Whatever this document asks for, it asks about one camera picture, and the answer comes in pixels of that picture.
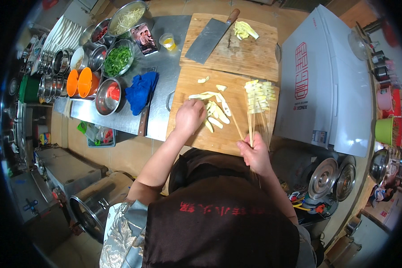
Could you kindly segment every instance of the knife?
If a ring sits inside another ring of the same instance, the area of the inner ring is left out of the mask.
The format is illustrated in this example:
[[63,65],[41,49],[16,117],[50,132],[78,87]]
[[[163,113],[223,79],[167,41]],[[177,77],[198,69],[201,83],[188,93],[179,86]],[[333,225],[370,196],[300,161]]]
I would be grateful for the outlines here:
[[198,35],[197,39],[189,47],[185,57],[204,64],[219,43],[222,36],[226,33],[229,26],[234,23],[240,14],[239,9],[234,9],[229,15],[226,22],[218,21],[217,19],[210,19],[202,32]]
[[[141,75],[147,72],[156,72],[156,67],[151,68],[142,68]],[[147,95],[147,104],[140,112],[140,124],[138,126],[137,135],[138,136],[146,136],[147,134],[147,120],[149,119],[149,111],[150,111],[150,102],[152,101],[153,92],[149,91],[149,95]]]

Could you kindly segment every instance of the wooden cutting board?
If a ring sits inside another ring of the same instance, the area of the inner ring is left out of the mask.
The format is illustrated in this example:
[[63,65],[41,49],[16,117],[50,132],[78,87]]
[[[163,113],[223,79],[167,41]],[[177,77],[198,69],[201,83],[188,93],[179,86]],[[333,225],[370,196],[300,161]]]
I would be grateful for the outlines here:
[[[210,78],[206,83],[197,83],[198,79],[206,78],[207,76],[210,76]],[[216,89],[217,84],[228,87],[225,92],[222,92],[222,95],[226,99],[226,102],[231,109],[232,116],[235,117],[237,124],[245,137],[249,129],[247,123],[247,106],[245,105],[246,99],[244,96],[246,93],[244,85],[247,81],[250,81],[250,79],[239,75],[202,68],[182,67],[179,80],[177,81],[176,92],[174,93],[170,118],[168,120],[167,137],[176,125],[175,117],[177,110],[185,100],[188,99],[189,95],[200,94],[205,91],[219,92]],[[268,118],[268,121],[270,121],[269,129],[271,130],[273,129],[276,117],[279,96],[279,88],[275,88],[274,90],[276,91],[277,100],[270,102],[271,117],[269,113],[266,113],[266,117]],[[195,135],[186,142],[186,145],[239,156],[240,151],[235,143],[240,140],[240,135],[238,134],[232,118],[229,118],[229,120],[230,124],[223,124],[223,129],[213,125],[214,133],[211,133],[208,128],[202,124]]]
[[237,19],[237,21],[247,22],[257,32],[259,35],[257,40],[251,36],[239,40],[234,35],[234,24],[232,24],[204,64],[185,58],[189,47],[211,18],[225,22],[228,17],[200,13],[192,15],[180,57],[180,66],[233,72],[274,82],[278,81],[279,65],[275,55],[278,40],[277,28],[256,21]]

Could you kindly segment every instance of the shredded potato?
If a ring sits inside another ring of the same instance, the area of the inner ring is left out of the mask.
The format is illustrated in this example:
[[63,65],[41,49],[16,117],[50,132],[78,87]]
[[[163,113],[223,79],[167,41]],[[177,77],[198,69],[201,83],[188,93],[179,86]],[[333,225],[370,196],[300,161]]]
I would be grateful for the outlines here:
[[123,34],[133,27],[144,14],[144,8],[133,9],[127,13],[121,13],[117,17],[118,23],[109,31],[114,35]]

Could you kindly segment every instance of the wooden knife handle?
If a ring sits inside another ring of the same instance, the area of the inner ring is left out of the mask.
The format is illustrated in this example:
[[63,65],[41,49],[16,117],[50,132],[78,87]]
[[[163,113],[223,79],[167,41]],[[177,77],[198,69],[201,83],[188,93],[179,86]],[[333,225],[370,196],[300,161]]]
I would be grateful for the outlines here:
[[140,116],[140,125],[138,126],[138,136],[146,136],[147,132],[147,120],[149,118],[149,110],[150,107],[146,106],[141,110],[141,116]]
[[226,20],[226,24],[233,24],[234,21],[237,20],[238,15],[240,14],[240,10],[238,8],[234,9],[231,14],[229,15],[228,19]]

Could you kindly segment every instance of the chest freezer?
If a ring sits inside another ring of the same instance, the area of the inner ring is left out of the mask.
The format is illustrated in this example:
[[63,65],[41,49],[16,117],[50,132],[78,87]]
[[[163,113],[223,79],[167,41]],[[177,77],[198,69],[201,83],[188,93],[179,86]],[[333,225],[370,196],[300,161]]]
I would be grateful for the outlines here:
[[319,5],[283,43],[274,135],[365,157],[373,119],[368,68],[351,29]]

